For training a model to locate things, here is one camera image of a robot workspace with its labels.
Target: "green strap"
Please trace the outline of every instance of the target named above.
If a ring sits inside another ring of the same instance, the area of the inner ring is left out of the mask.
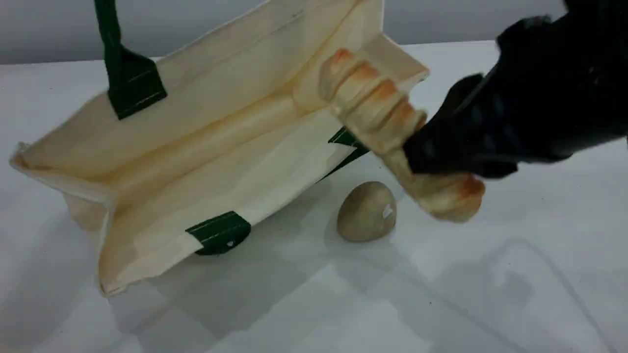
[[[105,47],[109,100],[118,119],[145,109],[168,94],[154,61],[135,54],[122,43],[116,0],[94,0],[100,37]]]
[[[361,156],[366,155],[369,152],[369,149],[364,147],[360,141],[358,141],[350,132],[349,130],[347,130],[347,128],[343,127],[342,129],[340,129],[335,135],[333,135],[333,137],[331,139],[329,139],[329,141],[327,141],[328,143],[338,143],[338,144],[344,144],[346,146],[351,146],[351,147],[355,147],[355,151],[353,151],[348,157],[346,157],[342,162],[340,162],[339,165],[336,166],[336,168],[334,168],[332,171],[330,171],[329,173],[327,173],[327,175],[325,175],[321,180],[325,179],[326,177],[329,177],[331,174],[334,174],[335,172],[339,171],[339,169],[343,168],[345,165],[348,165],[349,163],[355,161],[356,159],[360,158]]]
[[[235,212],[227,212],[185,230],[203,246],[199,255],[220,255],[238,246],[251,233],[251,224]]]

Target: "white table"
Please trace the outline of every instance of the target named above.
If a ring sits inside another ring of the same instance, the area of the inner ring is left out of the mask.
[[[431,68],[412,93],[430,112],[497,59],[486,41],[406,48]],[[102,62],[0,66],[5,157],[106,85]],[[7,163],[0,180],[0,352],[628,351],[625,142],[489,183],[463,226],[422,213],[367,155],[226,256],[191,258],[109,301],[61,196]],[[397,196],[396,232],[345,243],[335,213],[368,180]]]

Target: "canvas tote bag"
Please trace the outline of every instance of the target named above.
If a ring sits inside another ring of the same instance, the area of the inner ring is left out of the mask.
[[[367,152],[318,96],[337,49],[403,90],[426,77],[382,34],[383,5],[270,0],[154,63],[121,45],[114,0],[96,0],[109,89],[10,163],[61,191],[93,240],[105,296],[230,251]]]

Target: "brown egg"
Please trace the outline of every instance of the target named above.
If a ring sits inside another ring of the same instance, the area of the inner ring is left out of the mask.
[[[388,235],[397,221],[397,203],[383,183],[366,182],[353,189],[338,212],[338,233],[350,242]]]

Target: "green bag handle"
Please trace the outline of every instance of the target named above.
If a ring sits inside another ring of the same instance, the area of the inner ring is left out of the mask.
[[[109,77],[107,95],[122,120],[168,96],[154,61],[135,54],[122,43],[116,0],[94,0]]]

